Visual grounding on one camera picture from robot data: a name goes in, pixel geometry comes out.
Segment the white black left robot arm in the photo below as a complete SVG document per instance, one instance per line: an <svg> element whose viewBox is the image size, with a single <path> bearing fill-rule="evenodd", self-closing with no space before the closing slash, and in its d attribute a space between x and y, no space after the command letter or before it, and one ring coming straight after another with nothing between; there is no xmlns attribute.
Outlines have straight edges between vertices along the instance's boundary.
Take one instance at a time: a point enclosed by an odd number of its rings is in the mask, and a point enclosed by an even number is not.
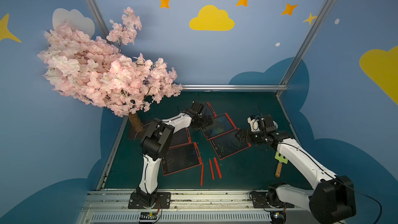
<svg viewBox="0 0 398 224"><path fill-rule="evenodd" d="M192 127L200 129L212 124L209 115L202 113L204 105L193 102L192 106L169 119L155 118L141 140L144 160L142 179L135 193L144 207L152 207L157 201L158 173L161 161L169 150L173 134Z"/></svg>

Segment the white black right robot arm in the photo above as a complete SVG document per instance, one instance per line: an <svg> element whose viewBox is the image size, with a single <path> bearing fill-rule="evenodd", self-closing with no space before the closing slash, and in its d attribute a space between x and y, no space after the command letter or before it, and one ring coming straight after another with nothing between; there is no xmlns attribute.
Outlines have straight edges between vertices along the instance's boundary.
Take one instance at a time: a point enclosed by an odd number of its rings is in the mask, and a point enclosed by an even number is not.
<svg viewBox="0 0 398 224"><path fill-rule="evenodd" d="M354 217L357 213L353 182L347 176L337 176L327 169L292 138L278 130L270 115L250 116L250 128L242 129L238 137L244 141L268 144L285 157L308 181L310 190L278 183L269 186L267 204L282 208L292 204L312 213L321 224L334 224Z"/></svg>

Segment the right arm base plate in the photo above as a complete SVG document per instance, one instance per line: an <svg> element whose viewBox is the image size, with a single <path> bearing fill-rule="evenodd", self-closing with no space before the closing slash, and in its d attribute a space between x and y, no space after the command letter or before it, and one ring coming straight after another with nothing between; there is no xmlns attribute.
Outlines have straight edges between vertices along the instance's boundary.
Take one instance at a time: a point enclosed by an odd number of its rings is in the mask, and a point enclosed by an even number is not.
<svg viewBox="0 0 398 224"><path fill-rule="evenodd" d="M273 193L268 195L268 191L251 191L249 199L253 203L254 208L295 208L291 203L279 201Z"/></svg>

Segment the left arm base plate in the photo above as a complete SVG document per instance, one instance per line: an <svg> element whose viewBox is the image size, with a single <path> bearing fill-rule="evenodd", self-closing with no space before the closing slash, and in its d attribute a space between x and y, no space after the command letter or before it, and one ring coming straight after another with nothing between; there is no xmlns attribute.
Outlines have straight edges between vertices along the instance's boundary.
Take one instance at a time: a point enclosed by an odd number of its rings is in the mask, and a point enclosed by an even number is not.
<svg viewBox="0 0 398 224"><path fill-rule="evenodd" d="M171 203L170 192L158 192L156 199L153 197L141 197L138 193L133 192L130 195L128 209L169 209Z"/></svg>

